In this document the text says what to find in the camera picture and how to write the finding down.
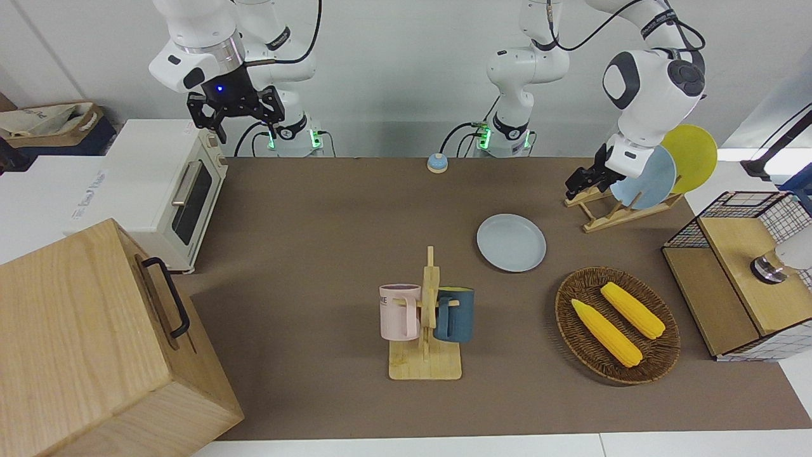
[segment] table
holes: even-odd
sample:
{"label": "table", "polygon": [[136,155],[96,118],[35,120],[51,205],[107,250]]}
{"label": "table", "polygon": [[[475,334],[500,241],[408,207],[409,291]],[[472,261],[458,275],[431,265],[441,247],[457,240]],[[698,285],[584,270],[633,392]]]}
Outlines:
{"label": "table", "polygon": [[[692,215],[660,215],[586,235],[564,208],[582,159],[234,159],[205,237],[193,294],[246,419],[227,440],[437,437],[660,430],[799,429],[810,419],[780,366],[716,363],[659,247]],[[487,264],[488,216],[512,212],[545,233],[532,272]],[[377,287],[419,282],[434,245],[445,285],[477,291],[472,342],[454,382],[387,379]],[[558,335],[558,284],[603,265],[668,303],[682,354],[661,381],[617,388],[590,377]]]}

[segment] woven basket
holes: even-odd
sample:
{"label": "woven basket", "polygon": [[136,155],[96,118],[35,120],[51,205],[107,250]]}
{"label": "woven basket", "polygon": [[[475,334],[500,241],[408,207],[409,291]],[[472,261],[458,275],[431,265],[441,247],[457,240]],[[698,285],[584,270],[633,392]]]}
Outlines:
{"label": "woven basket", "polygon": [[[602,295],[600,288],[613,281],[646,305],[665,324],[655,340],[644,337]],[[600,311],[643,353],[639,365],[626,368],[590,333],[570,300],[577,298]],[[567,277],[555,296],[555,319],[567,346],[590,370],[625,385],[657,381],[668,374],[680,356],[680,331],[665,302],[649,286],[621,270],[582,268]]]}

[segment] black metal handle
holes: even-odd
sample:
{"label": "black metal handle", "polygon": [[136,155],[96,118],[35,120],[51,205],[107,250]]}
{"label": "black metal handle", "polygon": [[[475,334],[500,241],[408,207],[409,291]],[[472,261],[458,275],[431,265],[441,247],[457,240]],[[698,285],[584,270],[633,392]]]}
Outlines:
{"label": "black metal handle", "polygon": [[172,298],[175,300],[175,305],[178,307],[178,314],[180,315],[180,326],[177,329],[169,332],[169,336],[175,339],[179,338],[189,330],[189,314],[186,314],[184,301],[180,299],[178,290],[175,288],[175,283],[172,281],[172,277],[169,275],[169,268],[167,268],[166,264],[163,263],[163,260],[158,257],[150,257],[149,259],[141,262],[141,265],[143,265],[144,268],[148,268],[153,265],[158,265],[161,267],[163,277],[166,279],[166,285],[169,286],[169,291],[172,292]]}

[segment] mug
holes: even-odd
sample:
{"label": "mug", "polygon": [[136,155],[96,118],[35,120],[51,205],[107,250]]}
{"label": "mug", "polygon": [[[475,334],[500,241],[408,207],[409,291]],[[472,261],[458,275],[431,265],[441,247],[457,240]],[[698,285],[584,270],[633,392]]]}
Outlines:
{"label": "mug", "polygon": [[416,284],[387,284],[378,289],[381,296],[381,337],[405,342],[420,335],[417,301],[421,288]]}
{"label": "mug", "polygon": [[[459,305],[452,306],[456,300]],[[437,293],[437,328],[434,337],[444,342],[469,342],[473,336],[473,289],[440,287]]]}

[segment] black cable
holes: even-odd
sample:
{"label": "black cable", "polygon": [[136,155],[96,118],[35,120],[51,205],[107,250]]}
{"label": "black cable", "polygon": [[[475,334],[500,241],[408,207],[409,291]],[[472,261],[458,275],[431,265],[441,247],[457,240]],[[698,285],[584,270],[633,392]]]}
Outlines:
{"label": "black cable", "polygon": [[257,140],[257,137],[261,137],[263,135],[266,137],[270,136],[268,132],[259,132],[256,135],[254,135],[254,138],[251,138],[251,155],[254,157],[257,157],[257,148],[254,147],[255,146],[254,142]]}
{"label": "black cable", "polygon": [[598,32],[600,32],[601,30],[603,30],[604,27],[609,25],[609,23],[612,20],[614,20],[617,16],[619,16],[620,13],[622,13],[623,11],[626,11],[626,9],[628,9],[632,5],[635,5],[635,4],[637,4],[639,2],[642,2],[642,1],[643,0],[632,0],[629,3],[626,3],[618,11],[615,11],[611,16],[609,16],[609,19],[603,21],[603,24],[601,24],[592,33],[590,33],[590,35],[587,38],[585,38],[584,41],[581,41],[576,46],[568,48],[566,46],[563,46],[561,43],[559,43],[558,37],[555,35],[555,27],[553,26],[553,16],[552,16],[552,9],[551,9],[553,7],[552,0],[547,0],[547,24],[550,26],[550,35],[553,37],[553,43],[555,43],[556,46],[558,46],[559,48],[561,48],[563,50],[567,50],[567,51],[576,50],[576,49],[580,48],[581,46],[585,45],[586,42],[591,40],[595,35],[598,34]]}
{"label": "black cable", "polygon": [[460,157],[460,150],[462,149],[462,144],[465,143],[465,138],[471,137],[471,142],[473,142],[473,138],[478,136],[479,133],[469,133],[468,135],[462,137],[460,144],[457,145],[457,153],[454,155],[454,157]]}
{"label": "black cable", "polygon": [[687,25],[685,22],[682,22],[681,20],[676,20],[676,26],[677,27],[685,27],[685,28],[687,28],[691,33],[696,35],[697,38],[699,38],[699,41],[701,42],[701,45],[699,45],[699,47],[696,47],[696,46],[692,45],[688,41],[688,38],[686,38],[685,35],[683,34],[683,39],[685,40],[685,44],[688,45],[689,47],[680,48],[680,49],[678,49],[678,51],[692,52],[692,51],[695,51],[695,50],[703,50],[703,49],[705,49],[705,45],[707,45],[707,41],[705,41],[705,37],[703,37],[702,34],[697,29],[691,27],[690,25]]}
{"label": "black cable", "polygon": [[318,29],[322,26],[322,0],[318,0],[318,13],[316,14],[316,28],[313,30],[313,39],[310,40],[310,46],[301,55],[298,59],[293,60],[277,60],[277,59],[260,59],[260,60],[252,60],[251,62],[246,62],[246,67],[256,67],[259,65],[271,65],[273,63],[299,63],[302,60],[307,59],[310,55],[310,52],[313,51],[313,48],[316,45],[316,39],[318,38]]}
{"label": "black cable", "polygon": [[[485,114],[485,117],[482,118],[482,122],[487,122],[488,121],[488,116],[490,115],[490,113],[494,112],[494,108],[496,108],[496,103],[499,102],[499,97],[501,97],[501,96],[502,96],[501,94],[496,96],[496,99],[494,100],[494,104],[490,105],[490,109],[488,110],[487,114]],[[477,127],[476,133],[479,133],[480,130],[481,129],[479,127]],[[468,152],[471,151],[471,145],[472,144],[473,144],[473,138],[471,138],[471,141],[468,142],[468,149],[465,150],[465,155],[463,155],[463,158],[468,157]]]}
{"label": "black cable", "polygon": [[245,131],[243,132],[243,136],[240,137],[240,140],[237,142],[237,147],[234,148],[234,157],[236,157],[240,153],[240,146],[243,145],[243,141],[245,141],[245,138],[248,136],[248,133],[250,133],[252,130],[254,130],[256,127],[260,125],[263,125],[263,123],[255,122],[254,124],[251,124],[251,127],[245,129]]}
{"label": "black cable", "polygon": [[448,135],[446,135],[446,139],[445,139],[445,140],[443,140],[443,145],[442,145],[442,146],[440,146],[440,154],[442,154],[442,153],[443,153],[443,151],[446,149],[446,144],[448,143],[448,140],[450,140],[450,139],[451,139],[451,136],[452,136],[452,135],[454,135],[454,133],[457,133],[457,131],[459,131],[461,128],[466,128],[466,127],[476,127],[476,126],[477,126],[477,125],[476,125],[475,123],[473,123],[473,122],[466,122],[466,123],[464,123],[464,124],[460,124],[460,125],[457,125],[456,127],[454,127],[454,128],[453,128],[453,129],[452,129],[452,130],[451,130],[451,131],[448,133]]}
{"label": "black cable", "polygon": [[[584,38],[583,41],[581,41],[580,43],[578,43],[577,45],[575,45],[573,47],[567,47],[567,46],[562,45],[558,41],[558,37],[555,35],[555,26],[553,24],[553,15],[552,15],[552,0],[547,0],[547,24],[550,27],[550,36],[553,38],[553,43],[556,46],[558,46],[559,48],[561,48],[562,50],[566,50],[566,51],[576,50],[576,49],[580,48],[581,46],[585,45],[589,40],[594,38],[595,35],[597,35],[601,30],[603,30],[604,27],[609,25],[609,23],[612,20],[614,20],[617,16],[619,16],[620,13],[622,13],[623,11],[626,11],[631,6],[633,6],[633,5],[635,5],[635,4],[639,3],[639,2],[642,2],[642,1],[643,0],[632,0],[629,3],[626,3],[618,11],[615,11],[614,13],[612,13],[612,15],[609,16],[609,19],[603,21],[603,24],[600,24],[600,26],[598,26],[598,28],[596,28],[592,33],[590,33],[587,38]],[[702,50],[702,49],[705,48],[705,44],[706,44],[705,37],[699,31],[697,31],[697,29],[687,25],[686,23],[682,22],[681,20],[676,20],[676,22],[677,22],[678,26],[681,25],[681,26],[687,28],[691,33],[696,35],[699,38],[699,40],[702,42],[702,44],[699,47],[690,46],[690,47],[687,47],[687,48],[680,48],[680,49],[678,49],[678,51],[690,52],[690,51],[695,51],[695,50]]]}
{"label": "black cable", "polygon": [[330,148],[333,150],[333,157],[338,157],[338,155],[335,154],[335,140],[333,139],[333,134],[327,132],[326,130],[319,130],[316,133],[318,133],[319,135],[327,135],[328,137],[330,137]]}
{"label": "black cable", "polygon": [[787,120],[786,120],[786,122],[784,122],[783,124],[781,124],[781,126],[780,126],[780,127],[778,127],[778,128],[777,128],[777,129],[776,129],[776,130],[775,130],[775,131],[774,131],[774,132],[773,132],[773,133],[772,133],[772,134],[771,134],[771,135],[770,135],[770,136],[769,136],[769,137],[768,137],[766,140],[764,140],[764,142],[762,143],[762,145],[761,145],[761,146],[759,146],[759,147],[758,147],[758,149],[756,149],[756,152],[755,152],[755,154],[753,154],[753,157],[755,157],[756,155],[758,155],[758,152],[759,152],[760,150],[764,149],[764,146],[766,146],[766,145],[767,145],[767,143],[768,143],[768,142],[770,142],[770,140],[771,140],[771,139],[772,139],[772,138],[773,138],[775,135],[777,135],[777,134],[778,134],[778,132],[780,132],[781,130],[783,130],[783,129],[784,129],[784,127],[786,127],[786,126],[787,126],[787,124],[789,124],[790,122],[792,122],[792,121],[793,121],[795,118],[797,118],[797,117],[798,117],[798,116],[799,116],[799,115],[800,115],[802,112],[804,112],[804,111],[806,111],[807,109],[809,109],[809,107],[812,107],[812,103],[807,103],[805,107],[801,108],[801,109],[800,109],[800,110],[799,110],[797,113],[793,114],[793,117],[791,117],[791,118],[787,119]]}
{"label": "black cable", "polygon": [[530,151],[527,153],[528,157],[533,155],[533,148],[536,147],[536,140],[538,139],[538,134],[535,132],[535,130],[531,130],[529,135],[533,135],[533,142],[530,143]]}

